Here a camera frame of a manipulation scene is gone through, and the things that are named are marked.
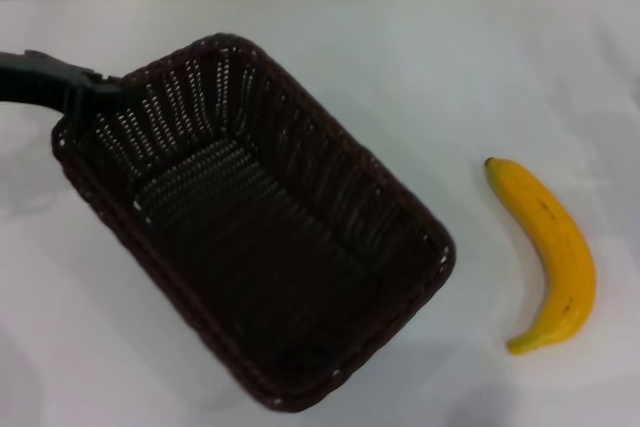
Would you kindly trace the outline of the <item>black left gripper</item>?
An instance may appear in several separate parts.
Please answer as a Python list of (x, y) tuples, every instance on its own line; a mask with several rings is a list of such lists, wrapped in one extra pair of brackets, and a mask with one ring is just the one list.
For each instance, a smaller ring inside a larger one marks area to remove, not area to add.
[(47, 54), (27, 50), (1, 53), (1, 100), (47, 107), (84, 120), (133, 108), (143, 95), (118, 86), (120, 77), (89, 68), (76, 70), (84, 87), (75, 87), (75, 67)]

